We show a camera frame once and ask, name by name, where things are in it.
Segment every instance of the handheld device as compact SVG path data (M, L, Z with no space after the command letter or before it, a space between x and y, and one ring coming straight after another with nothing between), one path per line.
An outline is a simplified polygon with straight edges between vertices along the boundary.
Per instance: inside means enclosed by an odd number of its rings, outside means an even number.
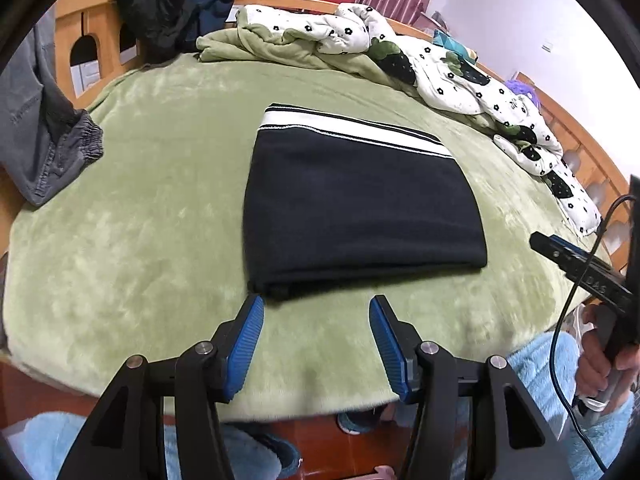
M597 311L598 338L604 353L613 364L616 356L626 345L640 343L640 179L631 177L629 194L635 197L631 214L631 240L626 275L623 276L599 258L589 260L588 254L553 235L535 232L529 239L533 250L556 263L569 280L578 283L608 307ZM609 386L595 398L574 399L574 406L588 424L593 424L604 410L614 393L620 371L612 366Z

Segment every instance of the white blanket with black flowers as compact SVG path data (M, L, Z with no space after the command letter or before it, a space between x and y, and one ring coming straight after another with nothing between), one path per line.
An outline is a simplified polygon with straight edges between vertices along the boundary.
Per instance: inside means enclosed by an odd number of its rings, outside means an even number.
M538 108L462 56L411 36L398 36L386 19L363 4L340 4L334 14L298 14L266 6L244 8L249 25L259 23L276 36L285 31L317 42L321 54L367 55L386 73L417 88L438 110L495 123L494 143L528 173L542 177L578 234L595 231L600 213L561 161L562 146Z

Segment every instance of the black cable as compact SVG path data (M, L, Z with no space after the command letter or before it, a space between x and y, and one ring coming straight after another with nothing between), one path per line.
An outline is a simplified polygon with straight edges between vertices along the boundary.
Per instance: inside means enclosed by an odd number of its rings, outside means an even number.
M607 225L609 224L609 221L611 220L611 217L614 211L618 208L618 206L620 206L620 204L624 202L628 202L629 200L635 200L635 199L636 199L635 196L629 195L629 194L619 196L617 199L614 200L613 204L611 204L611 207L609 207L609 210L607 211L607 215L605 216L604 220L600 222L600 225L598 227L598 236L596 237L596 241L593 244L593 247L591 248L591 252L589 253L589 256L587 256L587 259L584 263L584 270L580 278L575 280L574 286L572 286L571 291L569 292L569 296L566 298L566 301L564 302L564 307L562 308L562 312L560 313L560 317L558 318L558 323L556 323L554 336L551 339L551 351L549 352L549 372L551 374L551 382L554 386L554 390L556 391L556 395L558 396L558 398L560 399L560 402L562 402L562 405L564 406L566 412L568 413L569 419L571 419L571 422L574 425L575 432L582 439L582 441L584 442L584 445L589 449L589 452L593 456L593 459L598 463L598 466L600 467L603 473L607 471L607 466L604 465L604 462L598 455L598 452L596 451L596 449L593 447L593 444L591 443L591 440L589 440L589 437L587 437L582 431L582 428L580 427L580 425L578 424L578 421L575 418L575 413L574 413L574 410L572 410L571 404L566 400L566 398L564 397L564 393L560 389L560 384L558 383L558 377L556 376L556 345L558 344L558 337L560 335L560 330L562 328L562 322L564 321L564 317L566 316L566 313L569 310L569 306L571 305L571 302L574 299L574 295L578 290L578 287L580 286L580 282L584 279L587 273L587 270L589 270L589 266L593 261L596 251L598 250L598 247L600 245L600 241L602 240L602 237L604 236L604 233L607 230Z

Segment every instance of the purple yarn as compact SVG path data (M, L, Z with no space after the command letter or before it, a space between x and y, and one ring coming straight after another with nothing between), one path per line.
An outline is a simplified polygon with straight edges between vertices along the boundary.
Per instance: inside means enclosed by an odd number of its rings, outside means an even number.
M526 95L537 108L540 108L540 99L538 99L536 91L528 84L517 79L510 79L505 81L504 85L516 95Z

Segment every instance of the white stripe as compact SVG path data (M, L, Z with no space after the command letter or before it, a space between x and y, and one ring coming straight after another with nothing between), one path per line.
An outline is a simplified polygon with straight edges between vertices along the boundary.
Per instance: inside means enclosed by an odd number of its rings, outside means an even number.
M300 125L316 127L322 132L335 132L352 137L351 140L370 141L373 144L383 145L384 143L403 146L412 150L422 150L435 155L452 157L451 152L442 144L436 144L425 138L418 138L400 132L383 130L368 124L354 123L344 119L334 117L324 117L319 115L305 114L300 112L265 112L260 126L265 124L276 124L278 126Z
M287 128L304 128L306 130L312 130L313 132L315 132L317 134L321 134L321 135L325 135L325 136L329 136L329 137L336 137L337 139L353 140L354 142L364 142L365 144L373 144L374 146L382 146L383 148L391 148L393 150L401 150L402 152L418 153L419 155L437 156L438 158L451 158L451 159L453 159L452 155L441 155L440 153L433 153L433 152L426 153L426 152L421 151L421 150L414 150L414 149L411 149L411 148L403 148L401 146L389 146L388 144L382 144L380 142L376 142L375 140L354 138L354 137L344 136L344 135L341 135L341 134L336 134L336 133L331 133L331 132L324 132L324 131L318 130L318 129L312 127L312 126L306 126L305 124L283 124L282 126L274 126L272 124L267 124L266 126L260 126L260 128L258 128L258 131L285 130Z
M281 110L283 112L300 112L300 113L311 114L311 115L329 115L331 117L337 117L339 119L344 119L346 121L351 121L353 123L362 122L362 123L371 124L371 126L374 126L376 128L379 128L381 126L380 123L376 123L375 121L367 121L366 119L361 119L361 118L355 119L352 117L348 117L346 115L332 114L329 112L318 112L317 110L310 110L309 108L302 108L302 107L296 108L293 105L271 104L267 108L272 108L272 110L273 108L276 108L277 110ZM431 142L434 142L434 139L432 139L431 137L435 137L437 143L442 144L440 142L440 139L438 139L438 137L436 137L433 134L426 134L425 132L420 132L419 130L411 130L409 128L405 128L404 126L398 126L397 124L382 124L382 126L384 126L386 129L389 129L389 130L397 130L397 131L399 130L401 133L406 133L408 135L424 137L425 139L430 140Z

